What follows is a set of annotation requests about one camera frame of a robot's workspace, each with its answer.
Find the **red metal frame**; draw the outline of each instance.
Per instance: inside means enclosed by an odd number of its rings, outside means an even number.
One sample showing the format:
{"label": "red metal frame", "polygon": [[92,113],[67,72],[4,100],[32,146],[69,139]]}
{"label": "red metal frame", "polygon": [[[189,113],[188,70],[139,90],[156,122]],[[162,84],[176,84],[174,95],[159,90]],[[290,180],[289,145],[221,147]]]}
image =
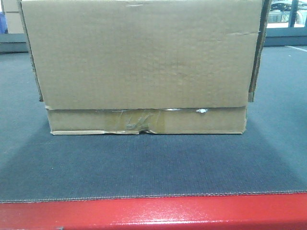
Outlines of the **red metal frame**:
{"label": "red metal frame", "polygon": [[0,204],[0,229],[307,230],[307,193]]}

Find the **box flap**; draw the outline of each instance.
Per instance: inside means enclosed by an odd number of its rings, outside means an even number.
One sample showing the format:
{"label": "box flap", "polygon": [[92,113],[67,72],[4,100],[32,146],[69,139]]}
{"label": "box flap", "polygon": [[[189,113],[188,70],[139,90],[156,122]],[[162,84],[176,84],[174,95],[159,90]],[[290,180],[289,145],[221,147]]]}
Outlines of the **box flap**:
{"label": "box flap", "polygon": [[249,91],[248,91],[249,92],[248,94],[249,102],[254,101],[254,92],[256,90],[257,77],[258,77],[259,67],[260,67],[261,52],[263,49],[263,44],[264,44],[266,30],[267,30],[268,15],[269,15],[270,8],[271,8],[271,2],[272,0],[263,0],[259,36],[258,36],[257,47],[256,47],[256,52],[255,52],[254,68],[253,68],[251,81],[249,85]]}
{"label": "box flap", "polygon": [[261,8],[262,0],[22,1],[49,109],[245,106]]}

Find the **brown cardboard box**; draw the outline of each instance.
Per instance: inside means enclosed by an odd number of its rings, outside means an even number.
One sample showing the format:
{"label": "brown cardboard box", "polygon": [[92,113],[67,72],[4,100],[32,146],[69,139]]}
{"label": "brown cardboard box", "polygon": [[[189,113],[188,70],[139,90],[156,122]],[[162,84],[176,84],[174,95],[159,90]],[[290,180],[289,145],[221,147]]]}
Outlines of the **brown cardboard box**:
{"label": "brown cardboard box", "polygon": [[262,0],[20,4],[53,134],[245,130]]}
{"label": "brown cardboard box", "polygon": [[19,12],[5,12],[9,34],[23,34],[24,29]]}

